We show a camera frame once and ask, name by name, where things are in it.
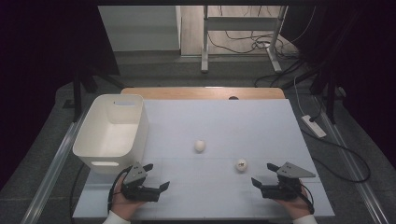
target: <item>person's arm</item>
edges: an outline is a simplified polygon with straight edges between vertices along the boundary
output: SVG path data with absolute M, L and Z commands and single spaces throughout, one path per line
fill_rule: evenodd
M 113 203 L 104 224 L 130 224 L 138 207 L 145 202 L 127 200 L 121 193 L 121 184 L 125 176 L 120 177 L 114 188 Z
M 306 191 L 303 186 L 301 186 L 301 190 L 306 197 Z M 308 204 L 300 197 L 287 202 L 283 200 L 274 201 L 280 203 L 286 209 L 294 224 L 317 224 L 315 217 L 309 212 Z

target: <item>storage container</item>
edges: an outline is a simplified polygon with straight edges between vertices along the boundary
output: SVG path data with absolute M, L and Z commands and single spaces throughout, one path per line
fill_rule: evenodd
M 142 161 L 148 131 L 142 96 L 101 95 L 81 125 L 73 153 L 96 173 L 118 174 Z

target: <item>white power strip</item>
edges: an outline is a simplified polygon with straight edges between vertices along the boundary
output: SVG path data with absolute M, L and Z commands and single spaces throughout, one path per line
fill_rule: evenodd
M 305 115 L 301 117 L 301 119 L 304 121 L 306 126 L 319 138 L 326 136 L 326 133 L 317 125 L 316 122 L 311 122 L 309 119 L 311 119 L 311 116 Z

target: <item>wooden floor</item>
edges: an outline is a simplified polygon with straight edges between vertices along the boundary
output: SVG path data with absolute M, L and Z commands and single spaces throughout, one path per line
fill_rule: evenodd
M 208 7 L 208 16 L 225 16 L 225 17 L 277 17 L 280 7 L 267 7 L 267 6 L 211 6 Z M 201 55 L 203 39 L 204 39 L 204 8 L 202 6 L 183 6 L 181 7 L 182 17 L 182 31 L 181 31 L 181 54 L 186 55 Z M 270 35 L 272 32 L 258 32 L 255 31 L 253 36 L 256 35 Z M 234 40 L 232 38 L 250 37 L 251 31 L 210 31 L 209 37 L 213 43 L 208 39 L 209 54 L 236 54 L 227 49 L 218 48 L 215 45 L 223 46 L 238 52 L 246 52 L 252 50 L 251 38 Z M 283 41 L 284 52 L 296 52 L 297 49 L 279 36 Z M 260 41 L 270 41 L 270 37 L 261 38 Z M 281 42 L 278 41 L 276 45 L 280 48 Z M 253 50 L 249 54 L 266 54 L 265 49 Z

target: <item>white round object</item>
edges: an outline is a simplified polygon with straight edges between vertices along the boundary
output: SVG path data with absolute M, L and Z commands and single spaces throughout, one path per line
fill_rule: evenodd
M 248 163 L 244 159 L 239 159 L 236 162 L 236 169 L 238 171 L 245 171 L 248 168 Z
M 197 150 L 199 152 L 204 151 L 205 150 L 205 142 L 202 140 L 196 141 L 194 144 L 194 148 L 195 148 L 195 150 Z

